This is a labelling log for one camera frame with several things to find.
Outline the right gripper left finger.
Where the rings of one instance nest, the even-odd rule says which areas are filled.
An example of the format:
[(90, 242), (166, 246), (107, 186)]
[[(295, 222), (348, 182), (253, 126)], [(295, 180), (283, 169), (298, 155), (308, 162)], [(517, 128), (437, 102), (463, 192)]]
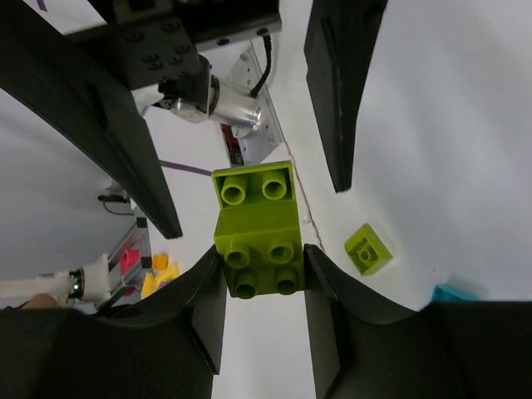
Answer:
[(4, 398), (209, 398), (227, 288), (209, 249), (196, 265), (112, 318), (75, 309), (1, 313)]

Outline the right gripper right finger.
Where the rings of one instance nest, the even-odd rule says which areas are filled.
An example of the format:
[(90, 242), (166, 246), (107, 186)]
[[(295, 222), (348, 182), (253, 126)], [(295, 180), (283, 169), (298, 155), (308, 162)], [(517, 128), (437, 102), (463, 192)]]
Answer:
[(528, 398), (531, 305), (405, 308), (304, 251), (305, 305), (319, 398)]

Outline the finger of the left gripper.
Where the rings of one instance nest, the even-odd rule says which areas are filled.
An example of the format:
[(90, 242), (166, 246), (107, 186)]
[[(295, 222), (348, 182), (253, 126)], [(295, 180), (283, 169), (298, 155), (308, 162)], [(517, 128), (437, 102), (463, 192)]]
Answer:
[(387, 0), (314, 1), (304, 43), (306, 81), (328, 172), (352, 187), (357, 116)]

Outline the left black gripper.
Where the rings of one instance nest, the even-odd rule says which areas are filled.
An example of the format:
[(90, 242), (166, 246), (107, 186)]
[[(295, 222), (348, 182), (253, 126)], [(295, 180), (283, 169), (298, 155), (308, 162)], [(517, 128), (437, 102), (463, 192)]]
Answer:
[(70, 41), (24, 1), (3, 1), (1, 88), (100, 166), (165, 238), (177, 239), (182, 228), (174, 201), (129, 90), (193, 76), (201, 52), (279, 31), (279, 3), (92, 6), (105, 24), (71, 33)]

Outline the lime lego brick front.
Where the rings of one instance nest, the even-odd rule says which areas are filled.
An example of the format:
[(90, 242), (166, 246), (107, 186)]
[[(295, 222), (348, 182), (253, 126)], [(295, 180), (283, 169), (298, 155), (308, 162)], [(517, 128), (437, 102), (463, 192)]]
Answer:
[(369, 223), (363, 224), (345, 243), (344, 249), (357, 271), (369, 276), (392, 259), (392, 253)]

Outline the small cyan lego brick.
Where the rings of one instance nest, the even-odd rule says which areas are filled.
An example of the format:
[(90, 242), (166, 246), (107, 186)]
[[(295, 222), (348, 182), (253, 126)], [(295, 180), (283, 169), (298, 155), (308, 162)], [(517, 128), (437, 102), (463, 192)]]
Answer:
[(437, 284), (432, 291), (430, 303), (447, 303), (462, 301), (478, 301), (479, 298), (466, 291), (452, 285), (442, 283)]

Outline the lime green lego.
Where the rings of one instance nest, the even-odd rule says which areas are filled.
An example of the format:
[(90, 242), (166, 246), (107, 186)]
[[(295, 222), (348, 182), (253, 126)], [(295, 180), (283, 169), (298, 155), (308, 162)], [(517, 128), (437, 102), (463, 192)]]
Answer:
[(214, 244), (233, 298), (306, 288), (303, 241), (290, 161), (216, 170)]

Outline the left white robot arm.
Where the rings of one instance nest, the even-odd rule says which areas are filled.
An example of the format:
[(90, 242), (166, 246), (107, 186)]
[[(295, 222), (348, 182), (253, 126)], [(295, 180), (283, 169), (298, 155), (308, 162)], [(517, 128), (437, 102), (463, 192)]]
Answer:
[[(281, 27), (276, 1), (95, 1), (104, 24), (60, 33), (23, 1), (1, 4), (1, 87), (110, 175), (168, 239), (182, 235), (133, 91), (228, 124), (230, 89), (204, 51)], [(357, 116), (384, 1), (315, 1), (307, 84), (337, 192), (352, 185)]]

